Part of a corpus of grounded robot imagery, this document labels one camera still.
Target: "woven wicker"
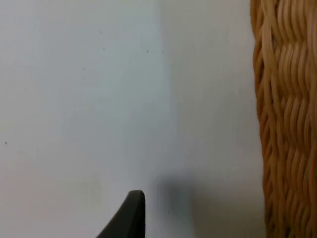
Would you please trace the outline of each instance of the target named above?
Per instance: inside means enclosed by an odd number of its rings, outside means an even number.
[[[317,0],[251,0],[267,237],[317,237]]]

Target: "black object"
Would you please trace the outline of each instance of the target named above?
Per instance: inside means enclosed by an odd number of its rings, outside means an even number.
[[[145,238],[145,196],[131,191],[97,238]]]

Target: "wicker basket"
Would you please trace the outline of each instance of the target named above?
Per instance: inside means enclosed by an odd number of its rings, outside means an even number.
[[[267,237],[317,237],[317,0],[251,0]]]

